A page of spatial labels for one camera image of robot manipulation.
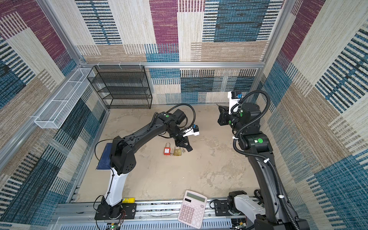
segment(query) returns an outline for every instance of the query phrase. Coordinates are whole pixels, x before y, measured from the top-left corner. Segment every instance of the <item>yellow marker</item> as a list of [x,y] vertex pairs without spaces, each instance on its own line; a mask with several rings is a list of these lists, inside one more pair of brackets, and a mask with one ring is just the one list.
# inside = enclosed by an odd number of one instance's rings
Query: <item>yellow marker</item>
[[135,202],[135,198],[134,197],[133,198],[123,198],[123,200],[122,200],[122,203],[123,204],[126,204],[126,203],[132,204],[134,202]]

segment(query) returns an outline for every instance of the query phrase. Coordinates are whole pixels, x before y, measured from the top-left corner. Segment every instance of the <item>black robot arm segment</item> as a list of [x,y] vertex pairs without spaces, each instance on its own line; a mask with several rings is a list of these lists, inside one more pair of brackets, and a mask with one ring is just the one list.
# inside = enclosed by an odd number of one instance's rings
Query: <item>black robot arm segment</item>
[[[245,98],[254,93],[262,93],[266,96],[267,104],[262,112],[258,105],[244,102]],[[269,103],[267,93],[250,92],[231,108],[219,106],[220,117],[217,122],[220,125],[230,125],[233,133],[236,132],[233,137],[233,147],[236,152],[248,157],[256,174],[265,203],[265,216],[257,215],[257,219],[253,221],[255,229],[284,229],[284,227],[288,229],[288,226],[293,229],[309,229],[307,221],[298,218],[286,195],[276,170],[275,157],[268,137],[259,131],[260,118],[267,112]],[[235,203],[231,201],[234,201],[234,198],[230,198],[230,211],[239,212]]]
[[186,115],[180,109],[177,109],[173,114],[168,112],[155,113],[152,121],[140,130],[123,138],[115,137],[118,140],[113,141],[110,152],[111,168],[114,168],[118,175],[129,173],[136,165],[134,154],[137,150],[165,131],[175,140],[176,146],[184,147],[188,152],[192,151],[188,137],[183,137],[185,133],[178,127],[185,118]]

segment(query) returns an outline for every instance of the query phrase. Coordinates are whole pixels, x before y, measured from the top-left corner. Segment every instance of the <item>robotic arm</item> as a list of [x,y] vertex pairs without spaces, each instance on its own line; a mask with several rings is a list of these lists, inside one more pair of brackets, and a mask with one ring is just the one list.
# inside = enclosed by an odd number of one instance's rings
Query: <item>robotic arm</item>
[[[180,129],[179,125],[187,119],[186,115],[180,109],[174,113],[171,110],[180,106],[189,106],[193,111],[193,121],[189,128]],[[125,180],[130,171],[136,165],[134,154],[145,143],[150,141],[155,136],[168,132],[170,137],[175,140],[177,147],[186,148],[188,152],[192,151],[189,144],[189,135],[198,135],[198,126],[194,124],[195,111],[189,104],[178,104],[168,110],[167,112],[155,113],[152,121],[131,135],[121,138],[117,136],[113,140],[112,149],[110,152],[110,167],[111,175],[109,181],[109,188],[98,206],[95,220],[118,219],[122,213],[122,192]]]
[[[263,112],[254,103],[245,103],[245,99],[254,93],[266,96],[267,104]],[[270,98],[266,92],[257,90],[242,97],[240,91],[229,92],[229,107],[219,106],[219,125],[230,125],[232,128],[233,147],[235,151],[248,157],[256,174],[265,208],[249,199],[244,191],[230,192],[227,198],[229,212],[233,215],[244,213],[255,229],[309,230],[308,222],[299,219],[291,205],[275,166],[275,157],[268,137],[259,131],[260,118],[267,112]]]

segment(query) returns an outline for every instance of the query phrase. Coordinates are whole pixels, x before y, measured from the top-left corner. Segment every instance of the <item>red padlock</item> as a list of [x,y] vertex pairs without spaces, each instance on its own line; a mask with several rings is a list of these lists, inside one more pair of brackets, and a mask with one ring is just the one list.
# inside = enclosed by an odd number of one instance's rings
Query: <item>red padlock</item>
[[163,154],[170,156],[170,143],[169,142],[166,143],[165,148],[163,149]]

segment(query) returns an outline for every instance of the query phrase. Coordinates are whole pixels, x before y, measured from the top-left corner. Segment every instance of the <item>padlock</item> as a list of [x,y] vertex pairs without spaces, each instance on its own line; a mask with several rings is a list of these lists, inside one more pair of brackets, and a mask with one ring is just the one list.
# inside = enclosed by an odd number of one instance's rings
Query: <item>padlock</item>
[[181,149],[180,147],[176,149],[176,146],[174,147],[174,156],[181,156]]
[[165,148],[163,149],[163,154],[170,156],[170,143],[169,142],[166,143]]

